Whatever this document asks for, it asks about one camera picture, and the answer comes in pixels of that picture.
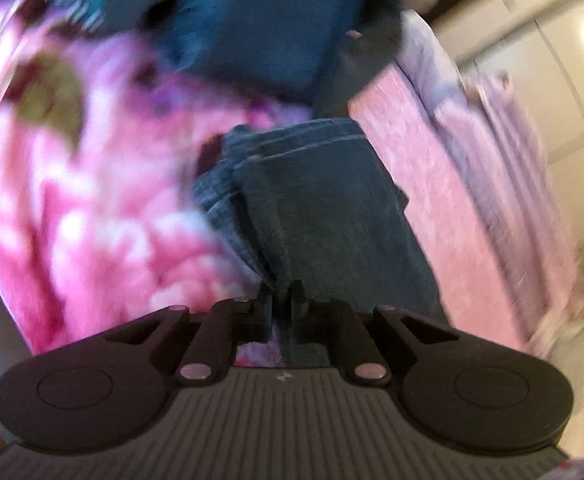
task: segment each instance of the denim pant leg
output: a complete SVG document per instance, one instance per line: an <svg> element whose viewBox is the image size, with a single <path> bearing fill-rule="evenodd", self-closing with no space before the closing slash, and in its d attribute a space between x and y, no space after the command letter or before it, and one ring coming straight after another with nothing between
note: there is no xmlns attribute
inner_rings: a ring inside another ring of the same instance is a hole
<svg viewBox="0 0 584 480"><path fill-rule="evenodd" d="M233 180L232 164L223 159L197 178L193 194L212 227L220 232L234 253L274 289L274 277L259 250L245 200Z"/></svg>
<svg viewBox="0 0 584 480"><path fill-rule="evenodd" d="M357 123L237 129L224 155L280 298L301 280L310 297L360 312L393 304L447 322L405 196Z"/></svg>

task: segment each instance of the round black pad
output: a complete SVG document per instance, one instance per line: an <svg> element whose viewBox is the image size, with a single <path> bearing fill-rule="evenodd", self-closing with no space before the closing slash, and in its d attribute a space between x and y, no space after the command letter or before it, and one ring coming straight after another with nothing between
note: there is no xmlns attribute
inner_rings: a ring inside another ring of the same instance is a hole
<svg viewBox="0 0 584 480"><path fill-rule="evenodd" d="M96 368L70 368L53 372L38 383L38 396L61 410L89 408L112 393L112 379Z"/></svg>
<svg viewBox="0 0 584 480"><path fill-rule="evenodd" d="M468 452L529 452L555 444L573 405L551 365L497 346L417 363L401 400L440 442Z"/></svg>
<svg viewBox="0 0 584 480"><path fill-rule="evenodd" d="M146 428L167 396L137 346L89 340L30 359L0 379L0 422L53 452L111 446Z"/></svg>

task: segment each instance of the white wall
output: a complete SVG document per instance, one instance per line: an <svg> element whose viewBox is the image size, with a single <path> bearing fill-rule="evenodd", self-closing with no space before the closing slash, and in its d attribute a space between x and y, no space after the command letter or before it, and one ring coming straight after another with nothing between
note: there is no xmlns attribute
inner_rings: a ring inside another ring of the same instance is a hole
<svg viewBox="0 0 584 480"><path fill-rule="evenodd" d="M466 75L510 74L584 246L584 0L468 0L434 30Z"/></svg>

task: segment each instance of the pink tie-dye fabric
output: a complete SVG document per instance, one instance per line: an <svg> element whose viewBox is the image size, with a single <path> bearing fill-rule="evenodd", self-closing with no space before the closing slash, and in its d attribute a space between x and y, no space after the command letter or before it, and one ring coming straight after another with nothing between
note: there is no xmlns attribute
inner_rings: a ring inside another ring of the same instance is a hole
<svg viewBox="0 0 584 480"><path fill-rule="evenodd" d="M139 35L70 41L49 33L54 13L26 28L6 21L10 9L0 2L0 293L32 351L169 304L206 310L253 291L255 276L224 248L187 184L211 137L242 123L304 121L308 111L184 75L159 72L139 85L156 61ZM76 149L3 98L15 63L41 52L81 82ZM523 349L486 233L409 83L388 69L352 112L411 199L408 218L454 323ZM253 346L238 362L272 365L280 355L274 344Z"/></svg>
<svg viewBox="0 0 584 480"><path fill-rule="evenodd" d="M139 36L104 41L4 22L0 2L0 294L34 353L169 304L206 310L253 292L257 280L226 251L187 192L201 145L238 124L307 120L283 106L180 75L134 82L155 61ZM16 62L45 52L83 86L76 152L48 126L1 100ZM181 193L181 184L185 192Z"/></svg>

